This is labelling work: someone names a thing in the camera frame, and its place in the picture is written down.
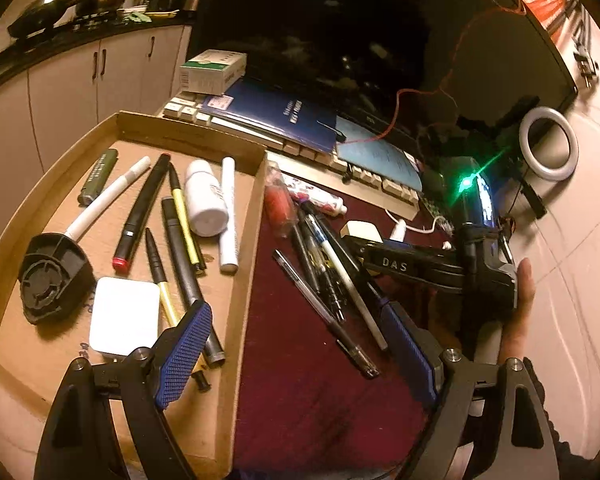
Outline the person's right hand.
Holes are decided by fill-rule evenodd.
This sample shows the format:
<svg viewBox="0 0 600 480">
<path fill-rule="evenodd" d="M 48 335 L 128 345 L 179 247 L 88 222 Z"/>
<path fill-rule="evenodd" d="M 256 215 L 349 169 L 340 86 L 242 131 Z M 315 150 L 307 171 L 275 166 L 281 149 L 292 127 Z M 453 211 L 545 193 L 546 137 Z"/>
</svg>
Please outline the person's right hand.
<svg viewBox="0 0 600 480">
<path fill-rule="evenodd" d="M 517 282 L 517 307 L 503 327 L 498 364 L 504 364 L 508 359 L 513 358 L 522 360 L 526 351 L 531 311 L 536 294 L 532 264 L 528 258 L 523 258 L 518 264 Z"/>
</svg>

